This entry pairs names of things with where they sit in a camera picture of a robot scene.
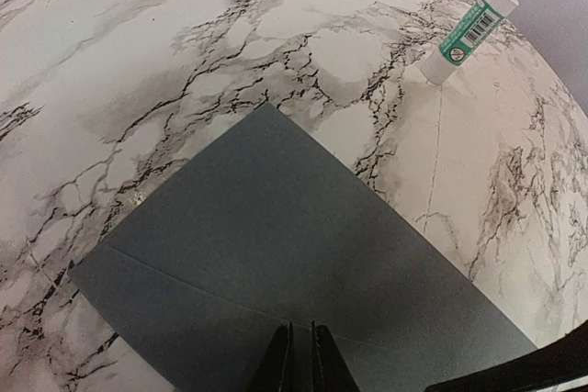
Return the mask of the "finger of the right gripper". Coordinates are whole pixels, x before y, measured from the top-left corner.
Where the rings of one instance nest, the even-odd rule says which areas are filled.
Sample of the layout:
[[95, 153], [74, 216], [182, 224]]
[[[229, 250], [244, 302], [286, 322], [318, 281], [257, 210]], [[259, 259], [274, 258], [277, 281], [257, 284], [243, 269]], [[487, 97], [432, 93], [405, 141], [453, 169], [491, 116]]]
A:
[[587, 329], [494, 367], [428, 386], [430, 391], [537, 391], [587, 376]]

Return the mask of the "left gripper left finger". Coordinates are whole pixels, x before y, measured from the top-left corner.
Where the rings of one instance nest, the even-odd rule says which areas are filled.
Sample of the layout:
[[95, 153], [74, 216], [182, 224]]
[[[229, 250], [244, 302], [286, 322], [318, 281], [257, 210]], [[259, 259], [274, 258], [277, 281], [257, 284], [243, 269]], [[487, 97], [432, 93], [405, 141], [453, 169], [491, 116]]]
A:
[[293, 389], [293, 324], [280, 325], [267, 345], [248, 392], [289, 392]]

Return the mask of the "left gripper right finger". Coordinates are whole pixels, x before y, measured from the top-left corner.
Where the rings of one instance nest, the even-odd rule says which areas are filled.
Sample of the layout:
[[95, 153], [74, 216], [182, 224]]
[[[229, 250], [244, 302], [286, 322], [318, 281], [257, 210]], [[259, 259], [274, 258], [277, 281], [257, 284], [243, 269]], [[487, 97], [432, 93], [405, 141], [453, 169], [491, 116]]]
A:
[[358, 392], [334, 336], [325, 325], [311, 324], [311, 372], [314, 392]]

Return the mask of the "dark grey envelope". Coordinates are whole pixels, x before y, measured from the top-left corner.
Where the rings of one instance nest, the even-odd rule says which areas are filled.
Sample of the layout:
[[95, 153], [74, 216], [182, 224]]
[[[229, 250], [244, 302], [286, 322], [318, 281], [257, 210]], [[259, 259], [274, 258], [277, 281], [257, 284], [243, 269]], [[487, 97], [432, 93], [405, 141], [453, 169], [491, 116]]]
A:
[[441, 252], [303, 129], [263, 105], [148, 196], [70, 276], [182, 391], [242, 391], [292, 324], [363, 391], [421, 391], [534, 350]]

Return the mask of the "green white glue stick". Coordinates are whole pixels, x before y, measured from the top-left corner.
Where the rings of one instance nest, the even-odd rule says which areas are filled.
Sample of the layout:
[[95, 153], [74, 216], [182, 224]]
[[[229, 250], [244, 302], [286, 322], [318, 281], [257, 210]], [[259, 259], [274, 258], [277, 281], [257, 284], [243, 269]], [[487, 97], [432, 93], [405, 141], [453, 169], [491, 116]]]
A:
[[443, 84], [518, 6], [518, 0], [475, 0], [424, 61], [425, 79]]

